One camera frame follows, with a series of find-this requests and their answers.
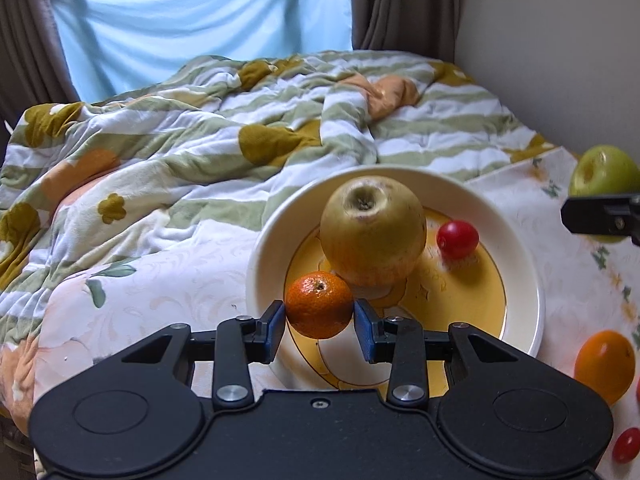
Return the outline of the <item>green apple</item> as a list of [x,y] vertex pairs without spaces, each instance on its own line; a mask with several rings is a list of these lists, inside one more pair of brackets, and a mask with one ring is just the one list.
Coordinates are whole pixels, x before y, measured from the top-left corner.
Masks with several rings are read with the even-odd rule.
[[[568,198],[614,194],[639,195],[639,166],[626,152],[613,145],[594,146],[578,160],[570,177]],[[628,238],[588,236],[605,243]]]

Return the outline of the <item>large yellow pear apple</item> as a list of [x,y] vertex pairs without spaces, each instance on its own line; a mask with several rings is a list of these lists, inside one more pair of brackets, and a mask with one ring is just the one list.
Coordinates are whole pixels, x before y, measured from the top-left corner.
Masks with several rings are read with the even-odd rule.
[[358,287],[404,280],[418,264],[426,237],[418,196],[386,177],[347,181],[326,202],[320,219],[326,260],[343,280]]

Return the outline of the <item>red cherry tomato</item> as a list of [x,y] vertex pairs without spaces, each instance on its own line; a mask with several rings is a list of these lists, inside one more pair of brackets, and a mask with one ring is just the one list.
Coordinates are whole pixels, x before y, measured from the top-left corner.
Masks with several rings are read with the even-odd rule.
[[474,252],[480,244],[480,234],[471,223],[452,220],[438,229],[436,244],[445,259],[459,260]]
[[640,429],[630,427],[616,439],[612,451],[612,460],[618,464],[631,463],[640,453]]

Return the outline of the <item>orange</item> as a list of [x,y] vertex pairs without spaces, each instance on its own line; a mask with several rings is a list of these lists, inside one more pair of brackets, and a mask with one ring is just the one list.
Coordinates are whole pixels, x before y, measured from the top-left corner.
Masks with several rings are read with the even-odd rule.
[[580,348],[574,378],[612,406],[634,380],[636,356],[629,340],[615,330],[601,330]]

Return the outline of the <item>floral striped duvet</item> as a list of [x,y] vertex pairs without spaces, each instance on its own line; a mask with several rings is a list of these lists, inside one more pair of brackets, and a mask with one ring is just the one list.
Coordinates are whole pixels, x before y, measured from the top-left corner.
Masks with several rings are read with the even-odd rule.
[[161,84],[26,112],[1,169],[1,413],[172,322],[245,308],[269,217],[375,164],[459,181],[549,143],[459,67],[382,51],[202,56]]

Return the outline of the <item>brown curtain right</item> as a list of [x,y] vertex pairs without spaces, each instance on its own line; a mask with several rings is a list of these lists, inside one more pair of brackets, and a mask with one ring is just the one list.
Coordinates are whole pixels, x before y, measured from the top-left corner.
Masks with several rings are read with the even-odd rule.
[[451,62],[461,0],[352,0],[352,47]]

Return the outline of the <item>brown curtain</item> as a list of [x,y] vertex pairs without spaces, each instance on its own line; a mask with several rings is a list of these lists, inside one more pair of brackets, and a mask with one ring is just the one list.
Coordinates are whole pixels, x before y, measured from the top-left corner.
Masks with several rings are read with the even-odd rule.
[[0,13],[1,119],[14,127],[29,107],[78,101],[51,0],[0,0]]
[[451,62],[461,0],[352,0],[352,47]]

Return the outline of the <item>light blue window cloth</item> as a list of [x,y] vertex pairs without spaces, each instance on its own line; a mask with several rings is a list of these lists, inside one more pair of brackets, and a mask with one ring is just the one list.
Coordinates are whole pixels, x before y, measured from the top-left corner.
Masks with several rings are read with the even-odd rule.
[[103,101],[200,55],[234,60],[348,50],[350,0],[51,0],[72,83]]

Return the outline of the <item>brown curtain left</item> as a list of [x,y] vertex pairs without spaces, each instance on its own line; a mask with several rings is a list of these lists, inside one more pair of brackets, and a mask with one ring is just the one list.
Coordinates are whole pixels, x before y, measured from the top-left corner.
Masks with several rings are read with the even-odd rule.
[[14,127],[29,107],[78,101],[51,0],[0,0],[0,13],[1,119]]

